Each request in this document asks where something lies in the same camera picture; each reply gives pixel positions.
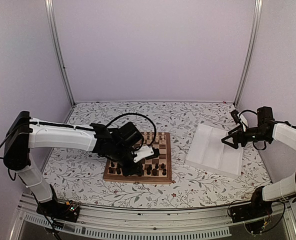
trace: black chess piece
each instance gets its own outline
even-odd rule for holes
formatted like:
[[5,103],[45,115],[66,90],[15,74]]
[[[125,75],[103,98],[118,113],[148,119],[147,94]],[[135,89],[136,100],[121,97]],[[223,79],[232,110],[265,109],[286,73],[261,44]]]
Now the black chess piece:
[[152,175],[153,175],[153,176],[157,176],[157,169],[156,169],[156,168],[154,168],[154,169],[152,170]]

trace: wooden chessboard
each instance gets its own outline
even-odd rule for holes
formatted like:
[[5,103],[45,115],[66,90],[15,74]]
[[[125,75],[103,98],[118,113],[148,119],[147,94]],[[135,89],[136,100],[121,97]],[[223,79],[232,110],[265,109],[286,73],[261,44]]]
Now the wooden chessboard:
[[[144,137],[144,144],[149,144],[154,135],[151,132],[142,132]],[[169,132],[157,132],[156,139],[153,144],[154,148],[159,149],[159,157],[146,160],[145,158],[141,160],[142,168],[144,173],[142,176],[131,175],[123,176],[122,170],[121,174],[117,174],[116,167],[117,163],[111,165],[111,161],[107,160],[106,166],[104,168],[103,179],[108,182],[118,182],[118,183],[139,183],[139,184],[171,184],[172,183],[172,156],[171,156],[171,146],[170,146],[170,134]],[[157,175],[154,176],[152,171],[147,174],[147,168],[149,165],[152,169],[155,168],[156,164],[159,165],[157,169]],[[162,164],[165,165],[166,175],[163,175]],[[112,168],[113,173],[109,173],[109,167]]]

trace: chessboard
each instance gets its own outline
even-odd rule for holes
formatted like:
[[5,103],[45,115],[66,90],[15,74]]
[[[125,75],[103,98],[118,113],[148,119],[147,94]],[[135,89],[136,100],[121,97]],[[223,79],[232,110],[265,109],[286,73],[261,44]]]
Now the chessboard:
[[[154,135],[151,132],[142,132],[144,145],[151,143]],[[172,183],[172,156],[169,132],[157,132],[152,147],[159,149],[159,157],[153,159],[142,159],[143,175],[123,176],[122,169],[117,169],[117,163],[107,160],[104,168],[103,179],[108,182],[138,183],[138,184],[171,184]]]

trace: metal frame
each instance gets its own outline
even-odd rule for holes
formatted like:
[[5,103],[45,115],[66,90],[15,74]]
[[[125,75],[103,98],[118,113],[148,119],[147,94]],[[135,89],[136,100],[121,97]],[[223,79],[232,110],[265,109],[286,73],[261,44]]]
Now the metal frame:
[[[178,103],[178,100],[105,100],[105,101],[77,101],[76,104],[90,104],[90,103]],[[201,103],[201,104],[233,104],[233,101],[198,101],[185,100],[185,103]]]
[[69,103],[73,107],[74,105],[76,105],[76,103],[74,100],[72,89],[70,87],[70,83],[68,80],[68,75],[66,72],[66,67],[65,67],[65,63],[64,63],[64,59],[63,59],[62,50],[61,50],[60,44],[59,44],[59,37],[58,37],[55,14],[54,14],[53,0],[45,0],[45,5],[46,5],[46,11],[47,11],[47,17],[48,17],[48,22],[49,22],[51,38],[53,41],[54,51],[56,53],[57,61],[59,64],[59,69],[60,69],[60,73],[61,73],[61,77],[62,77],[62,81],[63,81],[63,86],[66,91]]
[[247,80],[247,76],[248,76],[248,72],[249,72],[249,68],[250,68],[250,64],[251,64],[251,60],[252,60],[252,56],[253,56],[253,52],[254,52],[254,48],[255,48],[255,42],[256,42],[256,38],[257,38],[257,34],[258,34],[260,17],[261,17],[261,13],[262,13],[262,6],[263,6],[263,0],[256,0],[255,1],[248,51],[247,51],[244,65],[243,65],[242,74],[241,74],[240,82],[238,85],[237,93],[234,98],[234,105],[236,108],[238,108],[238,106],[240,104],[243,90],[245,88],[245,84],[246,84],[246,80]]
[[[214,234],[231,226],[261,219],[233,223],[227,215],[227,205],[210,208],[138,209],[82,204],[80,208],[78,222],[65,222],[62,231],[96,239],[106,239],[108,234],[118,234],[123,235],[123,239],[125,236],[133,236],[134,240],[140,236],[144,239],[147,235],[155,240],[162,239],[163,236],[186,236],[186,240],[189,240],[196,239],[196,234]],[[283,212],[284,206],[274,203],[272,208],[272,215],[279,215]],[[24,193],[17,207],[17,219],[10,240],[18,240],[24,221],[49,228],[44,217],[36,213],[36,209],[37,204],[33,196]],[[296,222],[289,203],[286,203],[284,221],[289,238],[296,240]],[[98,233],[106,234],[106,237],[98,236]]]

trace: black cable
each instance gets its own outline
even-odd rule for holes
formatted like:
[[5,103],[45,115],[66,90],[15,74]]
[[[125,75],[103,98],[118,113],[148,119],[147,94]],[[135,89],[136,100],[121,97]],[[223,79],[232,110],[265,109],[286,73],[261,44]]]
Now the black cable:
[[62,128],[78,129],[78,130],[96,132],[95,129],[93,129],[93,128],[77,126],[77,125],[74,126],[74,125],[65,124],[65,123],[55,123],[55,122],[40,121],[38,124],[39,125],[44,125],[44,126],[62,127]]
[[285,211],[286,211],[286,204],[283,201],[278,201],[278,203],[282,203],[283,204],[283,211],[282,211],[281,217],[279,218],[279,220],[276,222],[275,225],[273,225],[268,230],[266,230],[266,231],[264,230],[263,232],[261,232],[262,234],[263,233],[266,233],[266,232],[269,232],[270,230],[274,229],[280,223],[280,221],[283,219],[283,217],[285,215]]
[[0,143],[0,149],[2,148],[2,146],[5,144],[5,142],[7,141],[7,139],[15,132],[17,131],[19,128],[25,126],[25,125],[29,125],[29,124],[37,124],[36,121],[31,121],[31,122],[25,122],[22,124],[17,125],[9,134],[6,135],[6,137],[4,138],[4,140]]
[[238,115],[240,116],[243,113],[252,113],[252,114],[256,114],[257,115],[257,113],[255,111],[249,110],[249,109],[246,109],[246,110],[241,111],[241,113],[239,113]]
[[12,176],[11,173],[10,173],[10,169],[8,168],[8,176],[9,176],[9,178],[10,178],[12,181],[15,181],[15,180],[16,180],[16,176],[17,176],[17,173],[14,173],[14,176]]
[[34,199],[35,199],[35,201],[36,201],[36,203],[37,203],[38,208],[41,210],[42,215],[44,216],[44,218],[47,220],[47,222],[48,222],[49,225],[51,226],[53,236],[54,236],[57,240],[62,240],[61,237],[58,235],[58,232],[57,232],[57,230],[55,229],[54,224],[49,220],[49,218],[46,216],[44,210],[43,210],[42,207],[40,206],[39,201],[38,201],[38,199],[36,198],[35,194],[32,194],[32,195],[33,195],[33,197],[34,197]]
[[267,148],[266,141],[263,142],[264,147],[262,149],[257,148],[254,142],[252,142],[252,145],[258,151],[263,151],[263,150],[265,150]]
[[145,115],[142,115],[140,113],[128,112],[128,113],[121,114],[121,115],[115,117],[113,120],[111,120],[105,127],[108,128],[111,124],[113,124],[118,119],[120,119],[122,117],[125,117],[125,116],[129,116],[129,115],[142,117],[144,119],[147,119],[152,124],[152,126],[153,126],[153,139],[152,139],[151,143],[147,144],[147,146],[150,147],[151,145],[153,145],[153,143],[154,143],[154,141],[156,139],[156,136],[157,136],[156,125],[154,124],[154,122],[149,117],[147,117]]
[[144,137],[141,138],[141,141],[140,141],[140,146],[136,147],[133,151],[138,151],[139,149],[142,148],[142,146],[144,145]]

